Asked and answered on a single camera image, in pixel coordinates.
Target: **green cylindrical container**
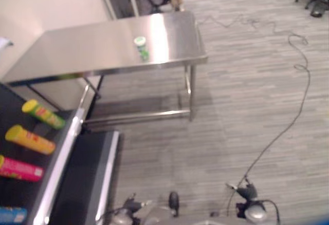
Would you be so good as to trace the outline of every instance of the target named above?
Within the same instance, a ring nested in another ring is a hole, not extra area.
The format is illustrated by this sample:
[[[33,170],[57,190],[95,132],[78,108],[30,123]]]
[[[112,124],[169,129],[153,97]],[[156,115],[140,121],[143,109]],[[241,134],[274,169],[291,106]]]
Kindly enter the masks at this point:
[[[36,117],[42,122],[47,123],[55,129],[60,129],[65,125],[65,121],[61,117],[40,105],[35,99],[31,99],[24,103],[22,106],[22,111]]]

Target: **white wall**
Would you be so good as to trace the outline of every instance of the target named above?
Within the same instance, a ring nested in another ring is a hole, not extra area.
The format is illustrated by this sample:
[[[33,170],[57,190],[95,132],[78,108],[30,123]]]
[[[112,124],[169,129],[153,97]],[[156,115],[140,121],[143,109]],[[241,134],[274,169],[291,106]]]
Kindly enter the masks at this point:
[[[0,0],[0,36],[14,42],[0,55],[0,78],[44,31],[107,20],[102,0]],[[79,103],[82,83],[70,80],[35,87],[71,109]],[[16,91],[25,98],[33,96],[21,88]]]

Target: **metal edge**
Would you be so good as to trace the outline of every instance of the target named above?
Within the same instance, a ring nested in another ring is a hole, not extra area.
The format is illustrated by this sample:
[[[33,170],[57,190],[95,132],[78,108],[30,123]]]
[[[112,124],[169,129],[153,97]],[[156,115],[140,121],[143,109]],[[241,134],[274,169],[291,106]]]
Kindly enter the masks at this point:
[[[22,85],[31,85],[31,84],[39,84],[44,82],[50,81],[61,81],[61,80],[69,80],[69,79],[76,79],[76,78],[86,78],[86,77],[93,77],[93,76],[102,76],[106,74],[117,74],[117,73],[129,73],[132,71],[142,71],[142,70],[152,70],[152,69],[161,69],[161,68],[171,68],[171,67],[180,67],[182,66],[183,62],[185,65],[198,65],[204,64],[207,62],[208,55],[204,52],[202,55],[198,57],[194,57],[193,59],[182,58],[182,59],[175,59],[171,60],[170,62],[166,63],[145,63],[142,65],[136,65],[132,67],[120,67],[120,68],[109,68],[109,69],[99,69],[94,71],[83,71],[83,72],[73,72],[73,73],[66,73],[66,74],[59,74],[47,77],[40,77],[40,78],[32,78],[26,80],[19,80],[19,81],[9,81],[4,83],[16,87]]]
[[[105,175],[103,178],[103,184],[102,184],[102,189],[101,189],[101,193],[100,193],[100,199],[99,199],[99,203],[98,203],[98,207],[97,207],[95,221],[97,221],[101,217],[101,215],[105,212],[105,209],[106,209],[107,196],[108,196],[108,192],[109,192],[109,184],[111,182],[118,141],[119,141],[119,132],[114,131],[112,141],[111,141],[111,149],[109,151],[108,161],[107,161],[106,168],[105,168]]]
[[[168,111],[159,111],[159,112],[138,112],[132,114],[122,114],[122,115],[113,115],[106,116],[94,119],[85,120],[85,124],[93,124],[107,121],[119,121],[119,120],[129,120],[129,119],[138,119],[138,118],[147,118],[147,117],[162,117],[162,116],[172,116],[172,115],[180,115],[180,114],[188,114],[190,112],[189,109],[182,110],[168,110]]]
[[[39,204],[36,216],[33,219],[33,225],[44,225],[49,223],[49,216],[54,203],[54,196],[58,189],[58,185],[64,171],[66,161],[71,152],[76,136],[80,133],[81,119],[84,114],[84,109],[78,108],[72,120],[71,126],[67,132],[61,151],[58,155],[56,163],[52,169],[48,180],[47,187],[43,193],[43,197]]]

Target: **yellow cylindrical container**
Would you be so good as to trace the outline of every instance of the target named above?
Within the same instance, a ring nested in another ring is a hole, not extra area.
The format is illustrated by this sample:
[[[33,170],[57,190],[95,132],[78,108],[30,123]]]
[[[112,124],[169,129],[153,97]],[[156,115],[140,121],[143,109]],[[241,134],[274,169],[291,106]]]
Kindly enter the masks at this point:
[[[25,130],[20,125],[12,126],[7,131],[5,138],[8,141],[12,141],[45,155],[51,154],[56,148],[56,145],[53,142]]]
[[[65,125],[65,121],[61,117],[40,105],[35,99],[31,99],[24,103],[22,111],[24,113],[29,113],[55,129],[60,129]]]

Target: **snack canister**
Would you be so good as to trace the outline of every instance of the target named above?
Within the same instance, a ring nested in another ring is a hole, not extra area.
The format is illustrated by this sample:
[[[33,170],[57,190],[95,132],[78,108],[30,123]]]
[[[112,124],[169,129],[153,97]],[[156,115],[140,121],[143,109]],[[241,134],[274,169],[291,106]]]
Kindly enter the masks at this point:
[[[53,142],[31,133],[20,125],[12,126],[6,132],[5,139],[45,155],[51,154],[56,148]]]
[[[65,125],[65,120],[40,105],[35,99],[31,99],[24,103],[22,111],[36,117],[55,129],[60,129]]]
[[[43,176],[43,169],[0,155],[0,175],[19,180],[38,181]]]
[[[27,210],[19,207],[0,207],[0,224],[21,224],[27,216]]]

